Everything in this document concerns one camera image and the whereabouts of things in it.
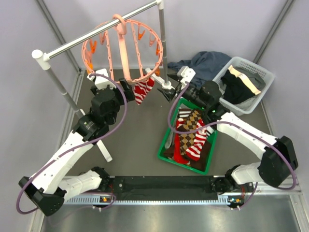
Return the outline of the pink round clip hanger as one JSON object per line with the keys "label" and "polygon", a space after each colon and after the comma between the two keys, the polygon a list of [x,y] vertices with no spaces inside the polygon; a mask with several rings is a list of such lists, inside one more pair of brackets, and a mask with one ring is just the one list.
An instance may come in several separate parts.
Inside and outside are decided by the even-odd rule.
{"label": "pink round clip hanger", "polygon": [[[120,23],[114,26],[113,28],[117,33],[117,39],[120,51],[120,60],[122,64],[124,78],[131,85],[147,81],[152,77],[153,74],[156,73],[157,70],[159,70],[160,66],[163,64],[163,43],[161,39],[159,38],[159,36],[155,31],[153,31],[149,26],[147,26],[142,22],[131,19],[124,19],[122,16],[118,14],[114,14],[112,18],[120,21]],[[138,61],[138,68],[140,71],[140,77],[137,79],[132,79],[129,71],[129,59],[125,41],[128,26],[130,26],[132,30],[133,41]],[[147,74],[143,72],[143,66],[139,50],[139,41],[144,36],[146,31],[149,32],[150,35],[149,46],[151,47],[154,44],[156,44],[156,55],[158,56],[158,62],[156,62],[155,67],[151,69],[150,72],[148,72]],[[92,74],[95,72],[92,63],[92,55],[95,54],[96,47],[97,47],[97,41],[91,38],[87,39],[82,43],[81,55],[88,74]]]}

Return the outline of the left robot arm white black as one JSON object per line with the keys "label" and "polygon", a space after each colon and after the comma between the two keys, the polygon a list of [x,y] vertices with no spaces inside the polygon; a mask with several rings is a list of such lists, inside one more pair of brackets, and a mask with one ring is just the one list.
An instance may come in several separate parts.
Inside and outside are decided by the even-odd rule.
{"label": "left robot arm white black", "polygon": [[102,77],[115,87],[98,89],[92,99],[89,113],[79,119],[60,149],[31,177],[21,178],[21,191],[16,201],[16,209],[20,214],[25,214],[20,209],[23,194],[35,204],[36,210],[48,217],[55,214],[68,199],[90,190],[103,192],[108,189],[110,178],[100,167],[64,179],[88,150],[120,127],[120,124],[116,124],[112,130],[109,129],[109,126],[116,122],[120,106],[123,105],[127,110],[127,103],[135,99],[132,87],[124,78],[116,83],[104,75],[97,74],[95,77]]}

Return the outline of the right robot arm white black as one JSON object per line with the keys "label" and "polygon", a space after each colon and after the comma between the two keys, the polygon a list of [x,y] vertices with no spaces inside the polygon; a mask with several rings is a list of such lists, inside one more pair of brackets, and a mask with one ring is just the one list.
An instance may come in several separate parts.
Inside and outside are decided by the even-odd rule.
{"label": "right robot arm white black", "polygon": [[243,184],[250,182],[264,182],[273,188],[284,190],[281,185],[288,177],[293,182],[286,190],[296,187],[295,170],[298,162],[291,139],[266,134],[238,118],[219,102],[222,94],[214,81],[206,81],[200,89],[196,89],[188,76],[177,76],[176,87],[171,83],[165,84],[161,77],[156,76],[154,79],[161,84],[159,91],[166,99],[174,101],[168,119],[171,119],[176,104],[182,98],[202,108],[202,122],[195,130],[182,131],[169,123],[171,131],[180,135],[195,133],[200,140],[204,137],[202,131],[212,128],[235,139],[259,158],[259,162],[234,166],[229,170],[225,185],[230,191],[237,191]]}

